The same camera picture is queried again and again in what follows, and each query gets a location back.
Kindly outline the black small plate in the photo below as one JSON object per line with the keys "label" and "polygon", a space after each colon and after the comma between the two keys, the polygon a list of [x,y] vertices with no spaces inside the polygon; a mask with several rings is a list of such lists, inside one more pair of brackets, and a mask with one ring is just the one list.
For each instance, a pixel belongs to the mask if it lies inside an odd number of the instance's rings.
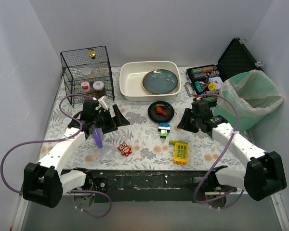
{"label": "black small plate", "polygon": [[174,117],[173,106],[165,101],[153,102],[147,112],[149,118],[155,123],[168,123]]}

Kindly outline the red drumstick toy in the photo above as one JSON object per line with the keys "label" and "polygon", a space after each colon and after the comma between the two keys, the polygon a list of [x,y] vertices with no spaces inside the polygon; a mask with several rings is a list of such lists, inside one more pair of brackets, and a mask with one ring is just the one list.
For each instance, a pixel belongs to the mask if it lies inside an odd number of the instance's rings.
{"label": "red drumstick toy", "polygon": [[161,106],[156,106],[156,113],[159,115],[163,115],[164,117],[167,116],[167,112]]}

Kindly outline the brown spice jar white lid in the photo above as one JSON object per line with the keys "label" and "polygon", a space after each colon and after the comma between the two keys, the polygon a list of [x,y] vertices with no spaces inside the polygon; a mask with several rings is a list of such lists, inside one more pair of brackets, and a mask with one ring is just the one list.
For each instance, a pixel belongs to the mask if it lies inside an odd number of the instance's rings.
{"label": "brown spice jar white lid", "polygon": [[106,96],[106,92],[105,92],[105,85],[104,85],[104,82],[102,81],[95,81],[92,85],[92,88],[94,90],[94,94],[95,94],[95,97],[97,99],[103,97],[103,96]]}

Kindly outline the pink lid spice jar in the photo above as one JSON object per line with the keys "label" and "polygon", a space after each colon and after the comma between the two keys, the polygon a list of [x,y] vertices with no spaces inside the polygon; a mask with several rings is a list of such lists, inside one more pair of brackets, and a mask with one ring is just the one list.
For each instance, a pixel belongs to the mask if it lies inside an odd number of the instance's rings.
{"label": "pink lid spice jar", "polygon": [[91,91],[91,86],[90,86],[90,83],[88,81],[82,82],[80,86],[81,86],[83,92],[90,92]]}

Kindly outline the silver lid spice jar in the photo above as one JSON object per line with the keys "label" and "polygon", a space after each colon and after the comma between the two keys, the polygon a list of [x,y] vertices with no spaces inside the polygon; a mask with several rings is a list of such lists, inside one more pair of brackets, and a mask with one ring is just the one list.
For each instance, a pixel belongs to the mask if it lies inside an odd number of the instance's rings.
{"label": "silver lid spice jar", "polygon": [[95,78],[94,71],[90,67],[84,67],[81,74],[84,81],[92,81]]}

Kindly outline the blue ceramic plate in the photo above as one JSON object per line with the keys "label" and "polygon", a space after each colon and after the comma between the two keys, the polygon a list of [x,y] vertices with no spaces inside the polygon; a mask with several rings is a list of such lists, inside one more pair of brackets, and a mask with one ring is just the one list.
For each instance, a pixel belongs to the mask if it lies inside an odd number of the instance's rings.
{"label": "blue ceramic plate", "polygon": [[177,76],[166,69],[148,72],[142,80],[143,88],[151,94],[161,95],[172,92],[178,85]]}

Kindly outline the glass bottle gold stopper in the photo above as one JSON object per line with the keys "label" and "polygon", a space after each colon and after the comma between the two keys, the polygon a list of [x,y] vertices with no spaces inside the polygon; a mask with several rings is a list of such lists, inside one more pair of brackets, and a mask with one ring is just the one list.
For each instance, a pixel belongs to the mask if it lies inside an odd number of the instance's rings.
{"label": "glass bottle gold stopper", "polygon": [[98,60],[96,52],[93,49],[90,49],[89,51],[89,58],[92,70],[98,74],[100,70],[100,61]]}

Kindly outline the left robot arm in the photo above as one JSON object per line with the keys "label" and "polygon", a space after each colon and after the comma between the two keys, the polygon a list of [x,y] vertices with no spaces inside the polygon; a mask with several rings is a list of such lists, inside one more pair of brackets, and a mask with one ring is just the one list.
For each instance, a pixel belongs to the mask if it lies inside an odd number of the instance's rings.
{"label": "left robot arm", "polygon": [[64,193],[85,185],[87,180],[83,170],[62,173],[66,162],[95,129],[100,128],[102,133],[106,134],[130,124],[117,105],[113,105],[115,115],[112,116],[109,109],[100,107],[99,104],[97,100],[86,100],[82,111],[74,115],[68,124],[63,140],[37,163],[26,165],[24,199],[54,208]]}

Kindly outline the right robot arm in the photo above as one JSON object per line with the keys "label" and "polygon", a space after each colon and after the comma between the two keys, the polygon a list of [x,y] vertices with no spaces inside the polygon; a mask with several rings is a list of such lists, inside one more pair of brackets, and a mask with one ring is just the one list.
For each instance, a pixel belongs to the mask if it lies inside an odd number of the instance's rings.
{"label": "right robot arm", "polygon": [[267,152],[255,146],[237,133],[221,115],[214,116],[206,100],[194,101],[191,108],[186,108],[178,128],[208,134],[223,144],[245,168],[245,171],[235,171],[213,165],[198,183],[195,193],[206,181],[213,187],[223,185],[246,191],[255,201],[286,189],[281,156],[277,152]]}

